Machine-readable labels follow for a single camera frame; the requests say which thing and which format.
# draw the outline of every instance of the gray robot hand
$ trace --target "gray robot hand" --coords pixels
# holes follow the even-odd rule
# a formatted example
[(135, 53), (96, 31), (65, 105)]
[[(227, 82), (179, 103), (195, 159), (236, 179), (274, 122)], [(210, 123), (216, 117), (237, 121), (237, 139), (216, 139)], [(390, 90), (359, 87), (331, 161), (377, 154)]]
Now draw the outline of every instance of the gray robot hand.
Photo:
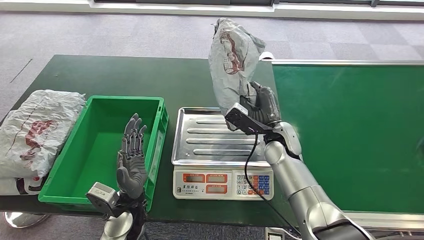
[(140, 128), (141, 124), (142, 119), (135, 113), (126, 124), (121, 149), (117, 154), (118, 186), (132, 199), (137, 199), (144, 192), (143, 186), (147, 180), (143, 153), (143, 137), (147, 126)]
[(248, 116), (266, 125), (280, 122), (280, 107), (271, 88), (255, 81), (251, 81), (250, 85), (256, 91), (256, 103), (252, 104), (249, 98), (240, 96), (240, 104), (248, 110)]

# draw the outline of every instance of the green table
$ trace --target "green table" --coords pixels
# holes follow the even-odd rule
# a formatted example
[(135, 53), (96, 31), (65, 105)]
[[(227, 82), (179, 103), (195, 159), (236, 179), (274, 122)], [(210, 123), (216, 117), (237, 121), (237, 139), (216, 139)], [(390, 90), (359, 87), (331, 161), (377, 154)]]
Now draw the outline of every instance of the green table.
[[(277, 89), (283, 119), (298, 128), (306, 164), (340, 208), (360, 211), (348, 215), (362, 226), (424, 229), (421, 64), (277, 61), (257, 67), (254, 80)], [(178, 200), (172, 195), (178, 109), (217, 106), (207, 60), (56, 55), (13, 108), (38, 89), (165, 99), (169, 125), (149, 220), (281, 225), (261, 201)], [(277, 182), (272, 204), (294, 223)], [(63, 211), (36, 196), (0, 197), (0, 211), (35, 210), (97, 214)]]

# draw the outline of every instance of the gray carpet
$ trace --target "gray carpet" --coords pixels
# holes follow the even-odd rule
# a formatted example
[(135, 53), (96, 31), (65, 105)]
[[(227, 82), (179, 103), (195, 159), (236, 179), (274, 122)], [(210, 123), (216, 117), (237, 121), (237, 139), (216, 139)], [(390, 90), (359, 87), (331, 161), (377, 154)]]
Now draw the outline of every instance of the gray carpet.
[[(54, 54), (206, 59), (216, 19), (0, 12), (0, 119)], [(266, 50), (278, 59), (424, 59), (422, 23), (233, 19), (265, 40)], [(98, 239), (103, 225), (97, 218), (53, 216), (33, 228), (12, 229), (0, 219), (0, 240)], [(149, 223), (148, 232), (152, 240), (265, 236), (263, 228), (188, 223)]]

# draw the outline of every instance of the green plastic crate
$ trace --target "green plastic crate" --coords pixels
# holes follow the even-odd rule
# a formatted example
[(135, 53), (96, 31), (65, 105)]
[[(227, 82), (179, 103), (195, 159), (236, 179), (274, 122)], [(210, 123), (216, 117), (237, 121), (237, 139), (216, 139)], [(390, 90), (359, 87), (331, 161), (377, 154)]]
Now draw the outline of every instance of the green plastic crate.
[(168, 126), (168, 113), (161, 97), (90, 97), (38, 200), (63, 210), (95, 212), (85, 194), (95, 182), (119, 190), (117, 152), (124, 128), (134, 113), (138, 113), (143, 124), (147, 125), (143, 151), (148, 173), (144, 189), (149, 211)]

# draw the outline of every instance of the metal table leg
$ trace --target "metal table leg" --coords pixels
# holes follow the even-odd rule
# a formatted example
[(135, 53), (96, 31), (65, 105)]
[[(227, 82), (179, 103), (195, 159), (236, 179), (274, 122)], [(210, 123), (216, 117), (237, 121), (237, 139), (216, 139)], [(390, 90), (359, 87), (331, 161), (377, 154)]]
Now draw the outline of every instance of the metal table leg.
[(42, 223), (50, 217), (49, 214), (30, 214), (24, 212), (7, 211), (4, 213), (4, 219), (12, 228), (22, 229)]

